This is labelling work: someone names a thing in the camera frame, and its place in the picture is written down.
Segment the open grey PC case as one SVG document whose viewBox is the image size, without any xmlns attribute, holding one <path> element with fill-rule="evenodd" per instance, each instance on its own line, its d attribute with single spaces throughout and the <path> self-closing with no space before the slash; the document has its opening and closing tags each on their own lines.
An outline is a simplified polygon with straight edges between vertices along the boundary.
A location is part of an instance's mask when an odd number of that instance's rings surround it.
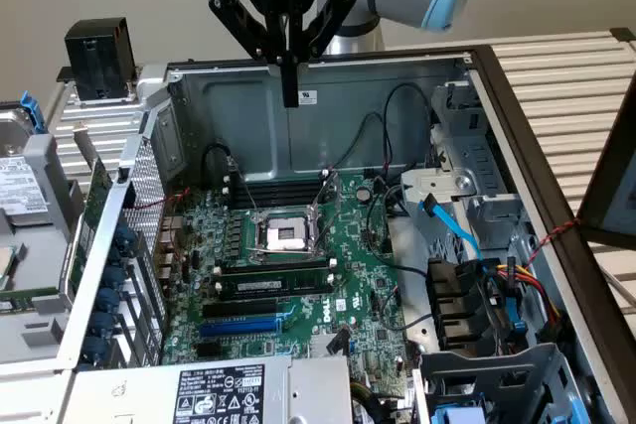
<svg viewBox="0 0 636 424">
<path fill-rule="evenodd" d="M 399 259 L 391 228 L 410 220 L 400 178 L 425 165 L 434 89 L 471 83 L 528 213 L 526 264 L 484 260 L 500 350 L 555 344 L 592 424 L 636 424 L 636 253 L 586 240 L 576 214 L 633 75 L 636 57 L 609 37 L 360 54 L 312 63 L 287 109 L 277 79 L 253 62 L 171 64 L 146 71 L 144 113 L 117 167 L 97 229 L 86 334 L 72 353 L 59 419 L 83 371 L 154 367 L 168 329 L 161 228 L 193 190 L 236 170 L 247 182 L 329 170 L 385 182 L 391 265 L 415 363 L 406 393 L 384 398 L 350 375 L 353 424 L 412 424 L 413 371 L 439 348 L 421 268 Z"/>
</svg>

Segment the thin metal locking lever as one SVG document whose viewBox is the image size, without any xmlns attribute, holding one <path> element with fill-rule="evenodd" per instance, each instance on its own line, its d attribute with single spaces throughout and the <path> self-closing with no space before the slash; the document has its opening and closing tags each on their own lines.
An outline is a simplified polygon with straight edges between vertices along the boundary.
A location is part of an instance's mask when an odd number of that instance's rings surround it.
<svg viewBox="0 0 636 424">
<path fill-rule="evenodd" d="M 242 187 L 243 187 L 243 189 L 244 189 L 244 191 L 245 191 L 245 193 L 246 193 L 247 197 L 249 198 L 249 201 L 250 201 L 250 203 L 251 203 L 251 205 L 252 205 L 252 208 L 253 208 L 253 210 L 254 210 L 255 214 L 256 214 L 256 215 L 259 215 L 260 210 L 259 210 L 259 208 L 258 208 L 258 206 L 257 206 L 257 203 L 256 203 L 256 201 L 254 200 L 254 198 L 253 198 L 253 196 L 252 196 L 252 194 L 251 194 L 250 190 L 249 190 L 249 187 L 248 187 L 247 181 L 246 181 L 246 179 L 245 179 L 245 177 L 244 177 L 244 175 L 243 175 L 243 173 L 242 173 L 242 171 L 241 171 L 241 168 L 240 168 L 239 162 L 238 162 L 238 160 L 235 158 L 235 156 L 234 156 L 234 155 L 230 155 L 230 164 L 231 164 L 231 165 L 234 167 L 234 169 L 236 170 L 236 173 L 238 174 L 238 177 L 239 177 L 239 180 L 240 180 L 240 182 L 241 182 L 241 184 L 242 184 Z"/>
<path fill-rule="evenodd" d="M 259 254 L 283 254 L 283 255 L 307 255 L 307 256 L 316 256 L 319 255 L 320 252 L 315 251 L 314 249 L 267 249 L 261 247 L 246 247 L 246 251 L 251 253 L 259 253 Z"/>
</svg>

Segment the black RAM slot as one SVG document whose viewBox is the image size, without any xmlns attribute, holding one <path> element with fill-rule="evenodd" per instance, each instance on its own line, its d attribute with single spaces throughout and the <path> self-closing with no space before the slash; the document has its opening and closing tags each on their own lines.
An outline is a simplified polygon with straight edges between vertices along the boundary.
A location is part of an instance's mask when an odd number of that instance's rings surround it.
<svg viewBox="0 0 636 424">
<path fill-rule="evenodd" d="M 247 197 L 236 172 L 225 175 L 223 184 L 229 188 L 235 199 Z M 322 187 L 322 181 L 315 178 L 252 181 L 247 184 L 257 202 L 271 198 L 311 200 Z"/>
<path fill-rule="evenodd" d="M 274 272 L 304 271 L 314 269 L 332 270 L 339 265 L 335 257 L 319 257 L 315 260 L 259 262 L 244 265 L 216 265 L 212 274 L 215 277 L 231 275 L 267 274 Z"/>
<path fill-rule="evenodd" d="M 312 198 L 311 200 L 271 198 L 271 199 L 266 199 L 264 202 L 259 201 L 256 203 L 259 209 L 291 207 L 291 206 L 306 206 L 306 205 L 310 205 L 310 203 L 314 200 L 314 198 Z M 237 199 L 235 199 L 232 193 L 230 193 L 230 196 L 229 196 L 228 206 L 232 210 L 252 209 L 252 205 L 248 197 L 238 197 Z"/>
</svg>

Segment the metal socket cover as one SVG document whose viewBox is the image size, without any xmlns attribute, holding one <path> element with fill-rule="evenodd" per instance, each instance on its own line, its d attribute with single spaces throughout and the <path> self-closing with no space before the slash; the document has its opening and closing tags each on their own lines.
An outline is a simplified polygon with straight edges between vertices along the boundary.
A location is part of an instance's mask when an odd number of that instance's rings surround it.
<svg viewBox="0 0 636 424">
<path fill-rule="evenodd" d="M 318 251 L 342 208 L 342 178 L 338 171 L 329 170 L 319 193 L 308 207 L 310 222 L 314 225 L 311 250 Z"/>
</svg>

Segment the silver disk bay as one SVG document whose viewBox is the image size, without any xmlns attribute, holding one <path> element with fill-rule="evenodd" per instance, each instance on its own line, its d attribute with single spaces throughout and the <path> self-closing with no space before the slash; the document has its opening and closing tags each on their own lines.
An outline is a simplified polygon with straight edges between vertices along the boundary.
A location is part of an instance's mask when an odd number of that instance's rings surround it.
<svg viewBox="0 0 636 424">
<path fill-rule="evenodd" d="M 421 268 L 431 258 L 513 256 L 526 264 L 532 225 L 478 92 L 467 81 L 448 82 L 430 103 L 431 154 L 400 178 L 410 220 L 391 228 L 399 259 Z"/>
</svg>

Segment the CPU socket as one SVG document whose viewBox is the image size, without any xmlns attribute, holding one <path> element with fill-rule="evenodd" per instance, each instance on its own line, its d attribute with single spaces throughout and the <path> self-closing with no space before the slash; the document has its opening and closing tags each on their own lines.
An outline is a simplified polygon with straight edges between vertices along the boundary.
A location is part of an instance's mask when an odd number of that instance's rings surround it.
<svg viewBox="0 0 636 424">
<path fill-rule="evenodd" d="M 267 249 L 311 249 L 311 235 L 314 225 L 310 222 L 308 207 L 279 208 L 252 212 L 249 216 L 252 235 L 246 247 Z M 292 260 L 315 260 L 326 255 L 321 245 L 316 256 L 259 254 L 247 252 L 251 263 L 282 262 Z"/>
</svg>

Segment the green motherboard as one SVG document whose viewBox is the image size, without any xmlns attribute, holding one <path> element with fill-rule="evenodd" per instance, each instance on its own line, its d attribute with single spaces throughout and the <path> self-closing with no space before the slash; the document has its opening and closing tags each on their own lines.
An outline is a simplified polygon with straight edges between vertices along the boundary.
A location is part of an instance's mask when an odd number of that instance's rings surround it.
<svg viewBox="0 0 636 424">
<path fill-rule="evenodd" d="M 289 355 L 311 358 L 315 335 L 350 333 L 345 356 L 350 375 L 384 398 L 405 395 L 415 357 L 407 343 L 407 329 L 398 298 L 403 275 L 391 265 L 392 244 L 385 212 L 391 194 L 381 179 L 340 173 L 342 208 L 321 245 L 339 265 L 331 293 L 271 298 L 282 319 L 277 333 L 221 336 L 202 339 L 204 323 L 240 320 L 205 320 L 202 307 L 220 300 L 212 290 L 216 265 L 250 264 L 246 242 L 252 235 L 253 209 L 232 210 L 230 190 L 193 190 L 177 202 L 161 228 L 158 256 L 162 260 L 162 286 L 168 307 L 168 329 L 160 360 L 164 364 L 203 360 Z M 368 187 L 372 200 L 362 205 L 356 189 Z M 198 359 L 196 344 L 218 342 L 223 354 Z"/>
</svg>

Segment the silver hard disk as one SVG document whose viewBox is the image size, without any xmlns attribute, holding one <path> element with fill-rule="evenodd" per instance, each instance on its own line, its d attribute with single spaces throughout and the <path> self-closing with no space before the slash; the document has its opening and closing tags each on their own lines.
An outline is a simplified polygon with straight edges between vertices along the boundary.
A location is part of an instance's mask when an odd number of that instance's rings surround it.
<svg viewBox="0 0 636 424">
<path fill-rule="evenodd" d="M 33 136 L 48 133 L 38 120 L 17 101 L 0 102 L 0 210 L 16 227 L 52 223 L 46 195 L 24 156 Z"/>
</svg>

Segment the green RAM stick with label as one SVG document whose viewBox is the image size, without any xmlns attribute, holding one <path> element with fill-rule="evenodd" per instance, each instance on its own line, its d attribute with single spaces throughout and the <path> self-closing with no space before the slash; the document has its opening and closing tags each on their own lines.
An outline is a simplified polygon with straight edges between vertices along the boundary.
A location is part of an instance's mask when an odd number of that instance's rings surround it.
<svg viewBox="0 0 636 424">
<path fill-rule="evenodd" d="M 327 269 L 287 270 L 226 275 L 214 280 L 215 296 L 223 301 L 258 300 L 331 293 L 336 274 Z"/>
</svg>

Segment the grey parts rack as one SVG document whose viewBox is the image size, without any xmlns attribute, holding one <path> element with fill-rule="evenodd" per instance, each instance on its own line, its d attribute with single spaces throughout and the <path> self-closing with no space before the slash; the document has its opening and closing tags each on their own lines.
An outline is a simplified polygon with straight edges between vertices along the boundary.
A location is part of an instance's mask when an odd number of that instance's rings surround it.
<svg viewBox="0 0 636 424">
<path fill-rule="evenodd" d="M 52 223 L 16 227 L 0 210 L 0 246 L 26 247 L 7 290 L 55 287 L 59 296 L 36 298 L 31 311 L 0 314 L 0 373 L 8 373 L 12 367 L 40 367 L 78 351 L 90 314 L 86 292 L 95 281 L 89 270 L 93 242 L 75 300 L 70 303 L 60 293 L 67 249 L 75 235 L 89 182 L 81 186 L 67 177 L 56 138 L 51 134 L 33 136 L 24 156 L 46 195 Z"/>
</svg>

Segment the blue expansion slot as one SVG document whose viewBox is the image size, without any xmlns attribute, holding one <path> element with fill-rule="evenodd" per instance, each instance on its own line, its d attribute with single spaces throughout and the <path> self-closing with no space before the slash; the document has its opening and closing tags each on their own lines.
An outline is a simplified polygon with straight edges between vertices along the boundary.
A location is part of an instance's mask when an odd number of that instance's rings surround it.
<svg viewBox="0 0 636 424">
<path fill-rule="evenodd" d="M 199 327 L 202 339 L 251 335 L 262 333 L 277 333 L 281 329 L 282 319 L 276 316 L 242 317 L 240 320 L 218 321 L 204 323 Z"/>
</svg>

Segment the dark framed panel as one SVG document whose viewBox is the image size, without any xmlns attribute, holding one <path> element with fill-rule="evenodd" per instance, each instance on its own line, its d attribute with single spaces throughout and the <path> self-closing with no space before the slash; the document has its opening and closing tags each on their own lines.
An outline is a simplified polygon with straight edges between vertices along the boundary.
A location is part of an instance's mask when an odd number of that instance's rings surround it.
<svg viewBox="0 0 636 424">
<path fill-rule="evenodd" d="M 636 250 L 636 73 L 576 218 L 586 240 Z"/>
</svg>

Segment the silver chipset heatsink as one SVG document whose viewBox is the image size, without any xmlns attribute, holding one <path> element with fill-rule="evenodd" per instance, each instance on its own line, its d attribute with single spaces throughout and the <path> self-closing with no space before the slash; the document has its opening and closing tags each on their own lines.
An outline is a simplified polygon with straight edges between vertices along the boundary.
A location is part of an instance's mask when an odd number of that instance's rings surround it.
<svg viewBox="0 0 636 424">
<path fill-rule="evenodd" d="M 315 335 L 311 338 L 309 353 L 311 357 L 326 357 L 332 355 L 348 356 L 351 335 L 346 330 L 337 334 Z"/>
</svg>

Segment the grey power supply with label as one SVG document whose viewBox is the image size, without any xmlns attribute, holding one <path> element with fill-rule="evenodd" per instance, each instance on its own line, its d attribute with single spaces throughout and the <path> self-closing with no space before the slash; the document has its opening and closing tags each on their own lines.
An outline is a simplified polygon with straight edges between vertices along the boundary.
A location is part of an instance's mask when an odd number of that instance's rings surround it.
<svg viewBox="0 0 636 424">
<path fill-rule="evenodd" d="M 341 356 L 83 371 L 64 424 L 353 424 Z"/>
</svg>

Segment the grey metal drive cage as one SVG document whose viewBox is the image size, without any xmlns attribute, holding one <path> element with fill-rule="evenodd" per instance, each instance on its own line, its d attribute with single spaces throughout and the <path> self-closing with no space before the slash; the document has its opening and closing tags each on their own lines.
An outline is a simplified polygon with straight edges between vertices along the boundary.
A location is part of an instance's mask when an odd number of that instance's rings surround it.
<svg viewBox="0 0 636 424">
<path fill-rule="evenodd" d="M 592 424 L 555 344 L 484 357 L 428 353 L 413 383 L 412 424 Z"/>
</svg>

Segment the blue disk bracket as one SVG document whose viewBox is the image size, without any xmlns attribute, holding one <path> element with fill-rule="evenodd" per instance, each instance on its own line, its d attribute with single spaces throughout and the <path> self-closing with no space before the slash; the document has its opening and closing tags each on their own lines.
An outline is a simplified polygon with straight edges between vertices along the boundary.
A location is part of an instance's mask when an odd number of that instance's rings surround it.
<svg viewBox="0 0 636 424">
<path fill-rule="evenodd" d="M 27 112 L 37 134 L 47 134 L 48 128 L 39 101 L 25 90 L 19 100 L 20 106 Z"/>
</svg>

